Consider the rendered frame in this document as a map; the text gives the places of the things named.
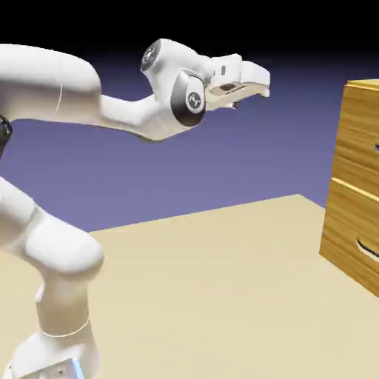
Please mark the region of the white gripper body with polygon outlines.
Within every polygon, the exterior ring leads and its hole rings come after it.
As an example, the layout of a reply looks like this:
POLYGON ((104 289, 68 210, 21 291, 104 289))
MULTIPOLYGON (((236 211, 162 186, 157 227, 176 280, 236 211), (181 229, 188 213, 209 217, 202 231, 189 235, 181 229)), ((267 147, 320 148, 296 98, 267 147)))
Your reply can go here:
POLYGON ((269 97, 270 73, 251 61, 212 60, 214 75, 206 88, 206 110, 236 109, 253 95, 269 97))

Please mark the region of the light wood cabinet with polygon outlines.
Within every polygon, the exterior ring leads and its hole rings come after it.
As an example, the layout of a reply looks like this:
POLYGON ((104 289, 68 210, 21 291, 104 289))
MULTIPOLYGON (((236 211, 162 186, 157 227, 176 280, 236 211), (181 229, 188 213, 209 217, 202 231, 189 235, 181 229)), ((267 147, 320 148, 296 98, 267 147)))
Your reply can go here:
POLYGON ((379 298, 379 79, 343 89, 319 253, 379 298))

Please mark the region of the wood drawer front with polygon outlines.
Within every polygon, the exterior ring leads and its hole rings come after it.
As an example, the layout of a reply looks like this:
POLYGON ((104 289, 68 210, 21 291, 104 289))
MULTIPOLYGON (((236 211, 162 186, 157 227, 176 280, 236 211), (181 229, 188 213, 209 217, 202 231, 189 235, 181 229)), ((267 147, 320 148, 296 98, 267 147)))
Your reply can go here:
POLYGON ((379 198, 379 79, 348 81, 332 164, 332 177, 379 198))
POLYGON ((379 297, 379 263, 358 249, 357 238, 379 252, 379 198, 331 178, 319 253, 379 297))

